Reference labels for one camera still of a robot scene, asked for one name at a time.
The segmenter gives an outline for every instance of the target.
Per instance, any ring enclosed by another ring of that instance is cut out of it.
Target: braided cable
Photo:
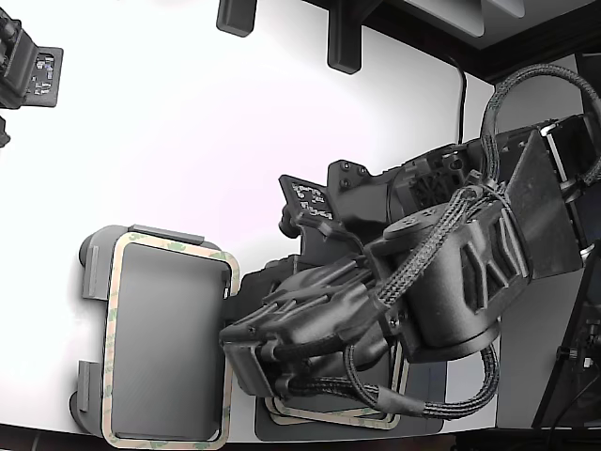
[[[499,387],[499,361],[492,345],[480,352],[485,366],[485,379],[480,391],[472,398],[453,403],[426,402],[424,417],[454,420],[478,412],[497,393]]]
[[[367,386],[363,385],[357,374],[357,367],[355,366],[354,360],[355,345],[350,345],[345,348],[343,353],[343,359],[345,362],[345,370],[347,371],[347,377],[352,384],[357,397],[367,406],[372,409],[377,408],[378,399],[373,397],[369,392]]]
[[[453,194],[442,217],[428,237],[411,252],[409,257],[377,291],[378,300],[392,306],[434,259],[448,236],[465,220],[467,211],[479,195],[474,187],[460,188]]]
[[[535,64],[521,69],[507,77],[502,83],[497,85],[495,93],[488,101],[485,109],[485,115],[482,121],[480,132],[482,147],[485,153],[483,172],[485,179],[499,181],[500,155],[497,145],[497,116],[501,105],[509,91],[520,83],[533,77],[553,76],[562,78],[565,81],[577,86],[591,101],[596,113],[597,120],[601,123],[601,99],[594,91],[593,87],[577,73],[550,64]],[[599,157],[593,166],[582,175],[582,180],[587,185],[591,185],[601,179],[601,157]]]

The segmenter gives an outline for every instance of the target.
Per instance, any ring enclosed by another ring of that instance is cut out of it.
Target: white table
[[[327,14],[260,0],[254,33],[215,27],[218,0],[5,0],[38,45],[65,49],[57,108],[6,112],[0,152],[0,424],[76,432],[79,360],[100,361],[104,306],[81,298],[82,240],[142,224],[204,235],[243,272],[297,253],[278,230],[287,173],[324,183],[345,158],[372,173],[454,140],[458,77],[364,30],[363,69],[326,65]],[[470,78],[466,135],[492,87]],[[479,357],[449,366],[473,395]],[[254,435],[237,387],[231,440]],[[494,403],[443,431],[494,426]]]

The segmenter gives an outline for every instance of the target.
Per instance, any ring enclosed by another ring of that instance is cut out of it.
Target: robotic hand
[[[594,121],[569,117],[497,136],[509,90],[538,75],[582,89]],[[301,236],[301,253],[242,282],[239,305],[250,306],[248,315],[220,334],[241,388],[258,397],[351,397],[430,418],[482,409],[499,382],[492,343],[501,313],[532,280],[580,269],[580,252],[598,238],[577,200],[601,179],[599,118],[601,100],[588,83],[537,65],[497,86],[480,140],[375,177],[336,162],[327,187],[282,176],[280,229]],[[480,351],[481,390],[447,404],[362,384],[358,371],[395,342],[411,363]]]

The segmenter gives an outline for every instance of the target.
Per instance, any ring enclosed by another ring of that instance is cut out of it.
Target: metal bracket
[[[220,0],[217,28],[246,37],[253,32],[257,0]],[[352,74],[361,68],[362,24],[383,0],[332,0],[328,7],[328,65]]]

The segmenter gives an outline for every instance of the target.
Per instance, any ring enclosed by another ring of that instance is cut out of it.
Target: black post
[[[217,28],[245,38],[254,29],[256,0],[220,0]]]

